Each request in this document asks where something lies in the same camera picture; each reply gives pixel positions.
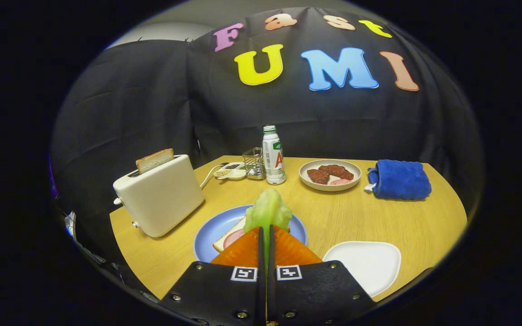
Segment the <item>yellow letter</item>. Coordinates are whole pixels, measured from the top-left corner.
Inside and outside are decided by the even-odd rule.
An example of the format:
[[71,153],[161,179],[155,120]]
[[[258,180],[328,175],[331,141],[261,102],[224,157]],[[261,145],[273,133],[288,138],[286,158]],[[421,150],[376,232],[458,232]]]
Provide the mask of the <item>yellow letter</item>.
[[265,23],[267,23],[267,25],[265,25],[265,29],[268,31],[273,31],[279,27],[294,25],[297,23],[297,20],[293,19],[290,14],[280,13],[267,18]]
[[388,33],[384,33],[382,31],[382,27],[380,25],[376,25],[369,20],[358,20],[358,23],[362,23],[362,24],[368,26],[368,28],[371,31],[373,31],[374,33],[376,33],[377,35],[381,35],[383,37],[389,37],[389,38],[392,37],[392,35],[389,35]]
[[261,51],[269,56],[269,70],[258,73],[255,71],[253,57],[257,52],[249,51],[235,57],[235,62],[239,68],[239,78],[246,85],[260,85],[275,80],[283,72],[283,62],[281,61],[281,44],[274,44],[264,47]]
[[349,24],[347,20],[342,17],[330,16],[326,14],[324,19],[328,21],[328,24],[332,25],[336,29],[347,29],[348,31],[353,31],[356,29],[352,24]]

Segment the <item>folded towel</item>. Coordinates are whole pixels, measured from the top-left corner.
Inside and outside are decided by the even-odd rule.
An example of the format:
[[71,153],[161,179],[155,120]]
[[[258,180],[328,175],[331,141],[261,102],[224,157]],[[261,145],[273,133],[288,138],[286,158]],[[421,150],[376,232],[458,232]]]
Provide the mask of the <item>folded towel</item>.
[[381,159],[368,171],[369,183],[376,184],[373,193],[377,198],[421,200],[432,192],[420,162]]

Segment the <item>bottle label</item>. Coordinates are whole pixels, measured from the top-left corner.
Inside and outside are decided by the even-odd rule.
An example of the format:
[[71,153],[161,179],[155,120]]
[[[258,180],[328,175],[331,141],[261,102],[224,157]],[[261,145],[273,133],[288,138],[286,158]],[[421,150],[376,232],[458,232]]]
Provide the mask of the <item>bottle label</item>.
[[285,177],[281,142],[278,139],[265,140],[263,142],[263,151],[267,177],[270,179],[281,179]]

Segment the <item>table surface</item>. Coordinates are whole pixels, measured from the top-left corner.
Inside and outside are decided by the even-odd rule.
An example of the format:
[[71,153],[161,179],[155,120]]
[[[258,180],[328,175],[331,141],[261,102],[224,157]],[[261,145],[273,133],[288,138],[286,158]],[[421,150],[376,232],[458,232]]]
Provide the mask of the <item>table surface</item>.
[[[376,161],[346,159],[362,171],[355,187],[342,192],[321,192],[303,184],[299,168],[317,158],[284,158],[286,181],[277,186],[266,180],[218,180],[211,176],[203,188],[205,202],[166,235],[153,239],[132,225],[126,208],[110,214],[118,246],[138,279],[162,298],[197,258],[193,241],[209,219],[230,208],[253,204],[262,190],[274,188],[291,207],[307,230],[307,246],[319,257],[344,241],[382,241],[402,253],[396,281],[379,301],[435,266],[452,248],[467,224],[457,194],[433,167],[423,163],[432,184],[432,194],[423,201],[383,200],[365,192],[367,169]],[[195,169],[202,182],[212,167],[223,162],[242,161],[241,156],[223,156]]]

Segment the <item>white toaster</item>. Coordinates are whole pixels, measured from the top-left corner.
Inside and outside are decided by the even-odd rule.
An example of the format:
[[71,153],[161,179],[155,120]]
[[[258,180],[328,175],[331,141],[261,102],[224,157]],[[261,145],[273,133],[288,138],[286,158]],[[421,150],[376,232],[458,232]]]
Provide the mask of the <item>white toaster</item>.
[[134,225],[147,235],[165,235],[193,212],[204,200],[188,155],[175,155],[172,161],[143,174],[138,170],[122,176],[112,185]]

